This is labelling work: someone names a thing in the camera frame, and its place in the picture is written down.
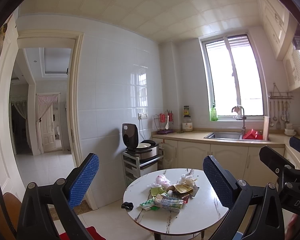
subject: window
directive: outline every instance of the window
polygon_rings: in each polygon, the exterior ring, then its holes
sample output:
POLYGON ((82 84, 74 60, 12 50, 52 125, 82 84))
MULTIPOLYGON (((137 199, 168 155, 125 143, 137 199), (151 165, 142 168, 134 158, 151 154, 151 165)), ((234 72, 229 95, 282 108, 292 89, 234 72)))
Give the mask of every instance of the window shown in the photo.
POLYGON ((202 43, 210 91, 224 119, 236 115, 232 107, 242 105, 246 116, 263 116, 263 99, 256 59, 248 36, 225 36, 202 43))

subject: silver bolt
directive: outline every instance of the silver bolt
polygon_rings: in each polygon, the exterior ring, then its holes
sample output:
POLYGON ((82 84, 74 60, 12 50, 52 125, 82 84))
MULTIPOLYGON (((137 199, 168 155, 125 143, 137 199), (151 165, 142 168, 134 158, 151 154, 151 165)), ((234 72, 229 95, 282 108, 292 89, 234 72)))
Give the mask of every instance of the silver bolt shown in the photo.
POLYGON ((288 188, 292 188, 292 184, 291 184, 290 182, 286 182, 286 186, 287 186, 288 188))
POLYGON ((269 183, 268 186, 269 186, 269 188, 271 188, 271 189, 275 189, 275 185, 274 185, 273 183, 269 183))
POLYGON ((62 185, 62 184, 64 184, 66 181, 65 181, 65 179, 58 179, 57 180, 57 184, 58 185, 62 185))
POLYGON ((33 182, 29 183, 28 188, 34 188, 35 184, 33 182))
POLYGON ((240 186, 245 186, 245 185, 247 185, 246 181, 243 180, 243 179, 239 179, 239 180, 238 180, 238 184, 239 184, 240 186))

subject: power outlet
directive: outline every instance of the power outlet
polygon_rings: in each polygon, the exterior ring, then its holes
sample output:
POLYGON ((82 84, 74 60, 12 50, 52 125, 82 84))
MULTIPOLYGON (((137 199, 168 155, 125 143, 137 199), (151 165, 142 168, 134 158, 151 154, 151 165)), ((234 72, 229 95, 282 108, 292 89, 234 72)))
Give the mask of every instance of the power outlet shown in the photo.
POLYGON ((139 113, 138 114, 138 119, 148 119, 148 113, 139 113))

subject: round table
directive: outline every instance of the round table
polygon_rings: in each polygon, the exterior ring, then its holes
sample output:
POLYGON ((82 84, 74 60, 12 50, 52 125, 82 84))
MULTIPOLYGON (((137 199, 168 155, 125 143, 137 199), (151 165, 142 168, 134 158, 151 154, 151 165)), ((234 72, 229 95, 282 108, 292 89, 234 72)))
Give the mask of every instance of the round table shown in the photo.
POLYGON ((154 232, 155 239, 187 240, 217 223, 229 210, 223 207, 203 171, 194 170, 194 179, 199 190, 195 197, 183 204, 180 213, 160 208, 156 211, 144 210, 140 203, 151 199, 149 184, 164 174, 171 184, 175 184, 182 174, 190 169, 168 169, 154 171, 133 181, 126 189, 123 201, 132 202, 133 210, 127 210, 129 216, 141 227, 154 232))

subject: window frame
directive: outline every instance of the window frame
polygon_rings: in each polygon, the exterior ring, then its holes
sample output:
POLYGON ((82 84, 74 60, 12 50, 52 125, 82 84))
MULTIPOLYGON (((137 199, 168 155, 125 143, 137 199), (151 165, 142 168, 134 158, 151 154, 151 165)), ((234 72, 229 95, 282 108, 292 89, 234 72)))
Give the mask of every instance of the window frame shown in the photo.
MULTIPOLYGON (((240 96, 240 90, 239 90, 239 83, 238 83, 238 76, 235 68, 235 63, 234 59, 231 53, 231 48, 230 44, 227 38, 229 37, 235 37, 235 36, 242 36, 246 35, 250 46, 252 48, 253 55, 256 60, 256 65, 257 65, 257 70, 259 74, 259 79, 260 79, 260 85, 261 85, 261 94, 262 94, 262 108, 263 108, 263 114, 262 115, 247 115, 247 120, 248 121, 263 121, 265 113, 267 113, 267 108, 268 108, 268 102, 267 102, 267 95, 266 95, 266 83, 264 79, 264 74, 263 74, 263 69, 261 67, 261 61, 260 58, 257 56, 255 53, 256 48, 253 42, 251 42, 251 39, 249 37, 248 32, 239 32, 239 33, 228 33, 224 35, 220 35, 217 37, 213 38, 207 38, 207 39, 201 39, 200 44, 202 46, 202 56, 203 56, 203 62, 204 62, 204 68, 206 72, 206 80, 207 80, 207 89, 208 89, 208 99, 209 99, 209 109, 211 109, 214 100, 214 90, 213 90, 213 80, 212 80, 212 75, 211 75, 211 68, 210 68, 210 62, 209 62, 209 57, 208 57, 208 52, 206 48, 206 44, 216 42, 216 41, 221 41, 224 40, 226 47, 229 51, 230 59, 232 62, 232 67, 234 70, 234 80, 235 80, 235 87, 237 91, 237 104, 241 104, 241 96, 240 96)), ((232 115, 218 115, 218 120, 219 121, 236 121, 235 117, 232 115)))

